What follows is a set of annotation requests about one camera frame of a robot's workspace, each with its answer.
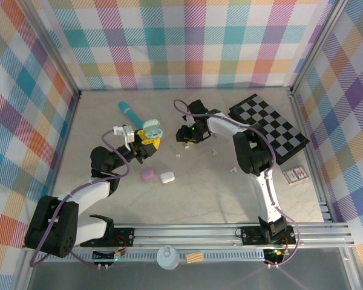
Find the mint earbud charging case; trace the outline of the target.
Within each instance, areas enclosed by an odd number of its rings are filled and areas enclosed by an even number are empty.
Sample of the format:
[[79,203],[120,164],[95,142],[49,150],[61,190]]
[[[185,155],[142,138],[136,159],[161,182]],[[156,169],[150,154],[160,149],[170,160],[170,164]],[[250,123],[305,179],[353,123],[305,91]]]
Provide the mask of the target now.
[[160,129],[160,122],[157,119],[148,120],[143,123],[143,130],[147,139],[161,138],[163,131]]

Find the teal pen-shaped device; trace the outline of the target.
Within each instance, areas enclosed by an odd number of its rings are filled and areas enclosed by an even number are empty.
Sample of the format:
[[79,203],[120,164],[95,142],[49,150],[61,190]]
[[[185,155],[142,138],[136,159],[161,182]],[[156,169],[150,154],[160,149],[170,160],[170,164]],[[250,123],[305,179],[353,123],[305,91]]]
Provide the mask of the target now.
[[137,126],[137,128],[143,127],[143,121],[131,109],[129,104],[127,104],[125,101],[120,101],[118,106],[119,106],[119,109]]

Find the black grey chessboard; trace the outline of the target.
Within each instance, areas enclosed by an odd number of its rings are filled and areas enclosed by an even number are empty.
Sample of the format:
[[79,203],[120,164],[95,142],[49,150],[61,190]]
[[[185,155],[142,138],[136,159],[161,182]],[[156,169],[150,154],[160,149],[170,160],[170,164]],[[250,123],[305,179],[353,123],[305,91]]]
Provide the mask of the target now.
[[257,94],[229,108],[229,116],[240,123],[262,127],[273,147],[276,163],[282,165],[303,150],[309,140]]

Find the small LED controller board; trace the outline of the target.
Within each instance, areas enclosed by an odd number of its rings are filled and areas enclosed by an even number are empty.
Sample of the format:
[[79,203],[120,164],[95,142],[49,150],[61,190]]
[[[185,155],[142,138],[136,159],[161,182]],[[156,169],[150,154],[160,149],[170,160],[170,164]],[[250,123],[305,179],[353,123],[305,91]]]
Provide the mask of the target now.
[[285,252],[280,249],[263,249],[264,253],[264,263],[271,264],[280,264],[284,261]]
[[126,254],[126,249],[117,250],[95,250],[92,252],[92,259],[95,263],[114,263]]

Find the playing card box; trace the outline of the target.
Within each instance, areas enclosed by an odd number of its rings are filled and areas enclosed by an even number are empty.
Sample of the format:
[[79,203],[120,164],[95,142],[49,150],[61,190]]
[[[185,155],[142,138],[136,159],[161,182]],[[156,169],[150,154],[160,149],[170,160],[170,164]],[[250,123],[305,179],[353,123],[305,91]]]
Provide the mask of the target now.
[[297,184],[309,178],[308,173],[303,166],[296,166],[292,169],[283,171],[283,175],[289,185]]

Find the white round can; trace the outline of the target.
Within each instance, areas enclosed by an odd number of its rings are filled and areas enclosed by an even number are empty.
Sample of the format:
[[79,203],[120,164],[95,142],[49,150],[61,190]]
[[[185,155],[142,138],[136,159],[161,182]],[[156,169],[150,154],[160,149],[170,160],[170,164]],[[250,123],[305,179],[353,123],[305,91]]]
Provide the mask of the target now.
[[180,262],[180,255],[176,248],[170,245],[161,247],[157,253],[158,265],[166,270],[175,269]]

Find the aluminium side rail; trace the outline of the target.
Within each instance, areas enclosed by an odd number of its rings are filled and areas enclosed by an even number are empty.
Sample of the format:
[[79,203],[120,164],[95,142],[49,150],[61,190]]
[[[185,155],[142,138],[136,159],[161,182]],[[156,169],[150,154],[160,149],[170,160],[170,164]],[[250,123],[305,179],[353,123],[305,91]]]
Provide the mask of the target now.
[[313,150],[313,144],[311,142],[310,135],[308,134],[306,123],[303,119],[300,106],[290,88],[287,89],[287,95],[289,98],[289,103],[291,105],[293,114],[295,116],[296,123],[299,127],[299,131],[309,140],[309,143],[306,145],[306,148],[304,149],[304,154],[305,154],[305,159],[307,161],[310,177],[312,179],[313,186],[315,188],[316,196],[319,201],[323,220],[326,223],[336,222],[336,215],[333,210],[332,204],[330,202],[330,198],[327,193],[327,189],[325,187],[321,171],[318,168],[316,154],[315,151]]
[[70,130],[76,115],[77,107],[81,100],[81,95],[82,91],[80,90],[77,94],[73,95],[70,101],[70,105],[68,107],[67,114],[60,132],[60,137],[57,142],[56,153],[53,156],[53,167],[50,169],[47,175],[47,183],[44,185],[44,189],[41,193],[42,197],[51,196],[54,193],[55,183],[59,175],[65,148],[70,136]]

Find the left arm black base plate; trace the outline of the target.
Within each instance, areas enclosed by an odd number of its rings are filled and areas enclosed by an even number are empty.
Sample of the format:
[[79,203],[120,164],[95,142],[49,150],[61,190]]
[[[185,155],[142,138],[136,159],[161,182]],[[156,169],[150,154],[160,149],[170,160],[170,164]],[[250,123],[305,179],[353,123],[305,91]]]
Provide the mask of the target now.
[[134,228],[109,228],[103,237],[80,243],[81,247],[118,248],[132,247],[134,242]]

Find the long aluminium mounting rail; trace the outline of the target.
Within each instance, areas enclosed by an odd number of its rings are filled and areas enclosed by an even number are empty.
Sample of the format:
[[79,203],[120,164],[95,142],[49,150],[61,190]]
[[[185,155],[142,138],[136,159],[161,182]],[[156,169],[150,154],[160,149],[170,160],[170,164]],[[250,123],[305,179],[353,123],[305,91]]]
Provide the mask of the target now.
[[305,223],[298,227],[292,226],[295,232],[295,245],[243,245],[235,236],[235,230],[243,226],[259,226],[257,224],[135,224],[111,225],[103,220],[91,220],[81,225],[78,230],[68,227],[61,233],[50,232],[42,245],[42,252],[57,257],[65,257],[80,243],[104,236],[109,228],[134,228],[134,242],[128,248],[160,248],[171,245],[179,249],[214,249],[226,247],[253,248],[294,248],[299,247],[344,247],[353,246],[353,238],[346,224],[342,223]]

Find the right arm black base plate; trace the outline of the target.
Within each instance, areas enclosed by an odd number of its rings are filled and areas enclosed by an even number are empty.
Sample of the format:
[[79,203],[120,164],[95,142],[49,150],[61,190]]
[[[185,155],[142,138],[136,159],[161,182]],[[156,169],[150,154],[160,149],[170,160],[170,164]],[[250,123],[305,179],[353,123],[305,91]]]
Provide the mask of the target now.
[[292,226],[274,236],[265,236],[260,226],[243,226],[235,230],[235,236],[241,239],[243,245],[295,245],[296,237]]

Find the aluminium corner post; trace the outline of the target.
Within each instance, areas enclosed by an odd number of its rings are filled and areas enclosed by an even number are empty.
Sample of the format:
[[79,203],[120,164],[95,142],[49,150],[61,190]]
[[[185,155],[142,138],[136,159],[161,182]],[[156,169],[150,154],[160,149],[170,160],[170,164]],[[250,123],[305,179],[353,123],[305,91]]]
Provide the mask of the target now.
[[299,94],[301,85],[309,75],[348,2],[349,0],[320,0],[302,40],[304,45],[302,54],[288,82],[292,96]]
[[48,30],[39,17],[37,10],[35,9],[31,0],[16,0],[20,8],[25,14],[25,17],[29,20],[31,26],[34,28],[37,36],[40,38],[40,42],[44,46],[47,54],[51,57],[52,61],[56,65],[57,70],[61,73],[62,78],[65,80],[68,87],[74,93],[74,97],[78,100],[82,94],[82,91],[76,85],[74,78],[72,77],[68,67],[66,66],[61,54],[58,51],[57,46],[53,42]]

